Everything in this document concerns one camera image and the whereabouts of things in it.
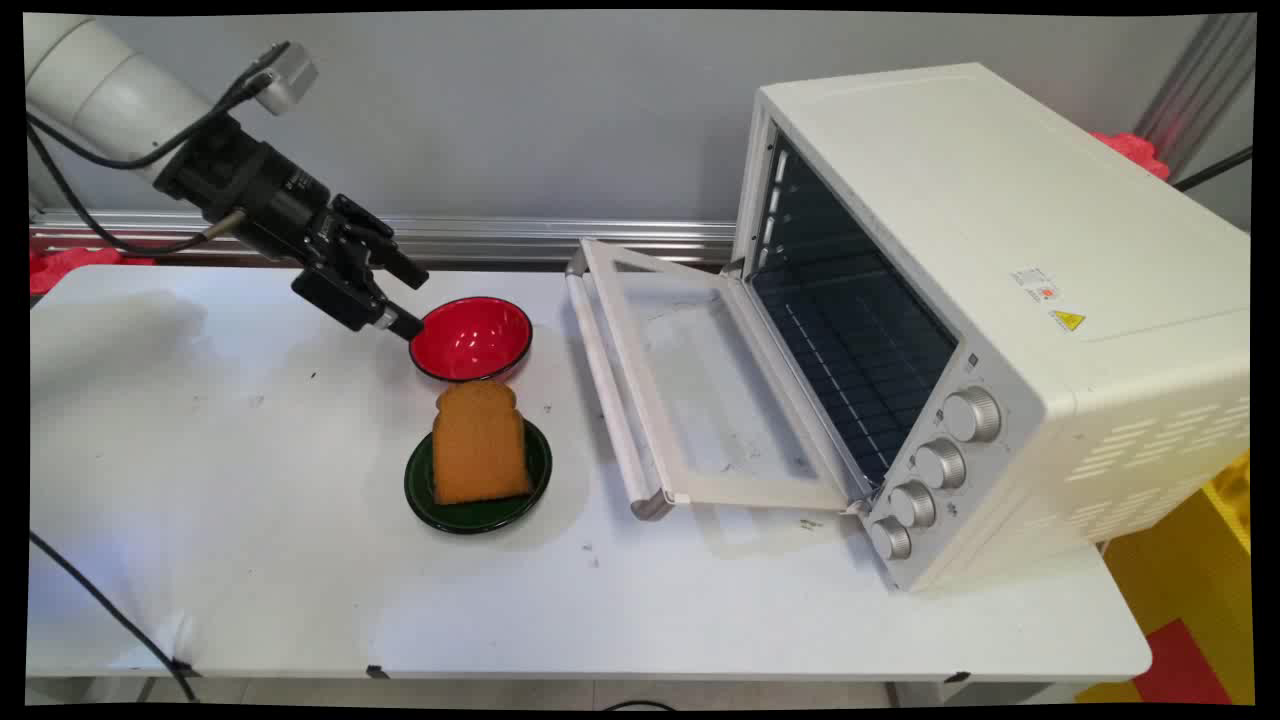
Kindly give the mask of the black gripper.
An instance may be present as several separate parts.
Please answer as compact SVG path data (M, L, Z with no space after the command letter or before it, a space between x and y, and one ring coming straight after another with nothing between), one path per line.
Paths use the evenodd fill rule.
M301 266L292 291L344 328L389 331L406 342L424 322L393 302L372 278L380 266L412 290L429 279L396 242L394 231L343 193L337 196L273 146L257 142L238 193L244 238L261 254Z

